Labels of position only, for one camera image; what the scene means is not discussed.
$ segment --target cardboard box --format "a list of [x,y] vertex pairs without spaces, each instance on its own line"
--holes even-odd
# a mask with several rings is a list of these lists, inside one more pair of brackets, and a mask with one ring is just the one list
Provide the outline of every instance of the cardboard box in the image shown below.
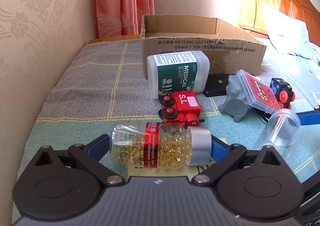
[[147,56],[163,52],[201,50],[210,60],[210,74],[260,70],[266,46],[218,18],[194,15],[144,15],[141,23],[143,71]]

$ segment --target wooden headboard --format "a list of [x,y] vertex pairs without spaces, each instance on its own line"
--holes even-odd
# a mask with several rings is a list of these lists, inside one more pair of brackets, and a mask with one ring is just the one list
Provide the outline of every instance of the wooden headboard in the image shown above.
[[310,0],[241,0],[238,23],[253,36],[268,37],[262,4],[307,24],[309,40],[320,46],[320,12]]

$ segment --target floral wallpaper pattern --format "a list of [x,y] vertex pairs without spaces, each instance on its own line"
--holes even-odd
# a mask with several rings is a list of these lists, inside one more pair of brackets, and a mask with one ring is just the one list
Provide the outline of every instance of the floral wallpaper pattern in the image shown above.
[[0,0],[1,226],[11,225],[12,186],[42,103],[97,33],[95,0]]

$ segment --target red toy train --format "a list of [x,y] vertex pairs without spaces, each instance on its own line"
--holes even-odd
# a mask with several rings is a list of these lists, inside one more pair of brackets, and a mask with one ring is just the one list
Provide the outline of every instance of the red toy train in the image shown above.
[[194,92],[174,92],[172,96],[160,96],[159,116],[165,123],[180,123],[185,128],[199,126],[201,107]]

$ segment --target gray toy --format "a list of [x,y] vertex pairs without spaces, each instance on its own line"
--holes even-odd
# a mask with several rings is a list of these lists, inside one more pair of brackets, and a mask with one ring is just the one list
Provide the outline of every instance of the gray toy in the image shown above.
[[247,98],[244,94],[239,78],[236,75],[230,75],[228,78],[227,98],[225,102],[218,107],[220,112],[228,112],[233,116],[235,122],[239,122],[247,111],[252,108],[248,105]]

